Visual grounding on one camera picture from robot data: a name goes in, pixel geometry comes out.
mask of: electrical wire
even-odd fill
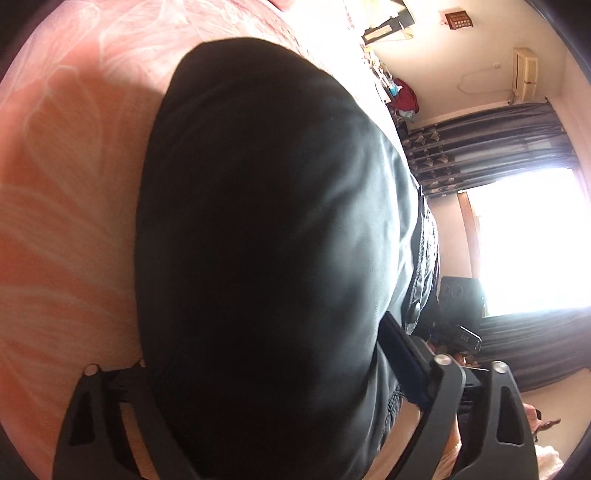
[[[483,93],[498,93],[498,92],[512,92],[513,89],[511,88],[503,88],[503,89],[498,89],[498,90],[482,90],[480,92],[467,92],[464,89],[462,89],[462,83],[464,83],[464,79],[466,77],[468,77],[469,75],[476,75],[477,73],[486,73],[486,72],[490,72],[491,70],[497,70],[496,68],[493,69],[482,69],[482,70],[476,70],[474,72],[469,72],[469,73],[465,73],[464,75],[462,75],[460,77],[460,83],[458,83],[456,85],[456,88],[464,93],[465,95],[481,95]]]

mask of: black plastic mount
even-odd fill
[[[119,403],[130,403],[161,480],[199,480],[156,407],[145,368],[114,372],[91,366],[66,412],[53,468],[54,480],[139,480]]]
[[[423,415],[387,480],[430,480],[444,452],[460,401],[472,413],[469,441],[449,480],[538,480],[533,435],[509,367],[462,368],[408,336],[387,313],[378,340],[403,393]]]
[[[450,480],[537,480],[533,437],[508,367],[494,362],[488,370],[462,368],[447,355],[433,356],[421,339],[407,336],[397,324],[388,328],[386,337],[396,335],[396,340],[381,339],[380,344],[391,362],[390,356],[396,357],[395,370],[408,369],[408,360],[414,359],[414,367],[410,368],[414,376],[400,375],[405,379],[401,381],[403,391],[406,383],[410,390],[425,388],[427,392],[416,395],[424,402],[423,415],[388,480],[433,477],[460,400],[466,399],[473,404],[470,440],[463,444]],[[96,365],[85,370],[64,418],[53,480],[142,479],[127,439],[120,403],[133,407],[161,480],[200,480],[166,426],[140,364],[111,372],[103,372]]]

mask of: person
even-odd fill
[[[148,380],[205,478],[360,480],[401,392],[377,342],[410,333],[434,228],[405,160],[350,94],[252,38],[178,65],[137,207]]]

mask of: metal screw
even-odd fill
[[[439,355],[435,355],[435,361],[439,365],[450,365],[452,363],[452,357],[440,353]]]
[[[499,374],[506,374],[509,371],[509,365],[505,362],[493,362],[492,369]]]
[[[88,365],[85,369],[84,369],[84,374],[87,377],[92,377],[92,375],[96,375],[96,373],[99,371],[99,366],[96,364],[90,364]]]

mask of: red bag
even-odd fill
[[[398,92],[398,95],[393,102],[396,109],[405,112],[418,113],[419,107],[417,95],[414,93],[413,89],[408,86],[408,83],[401,79],[394,79],[394,83],[402,87],[402,90]]]

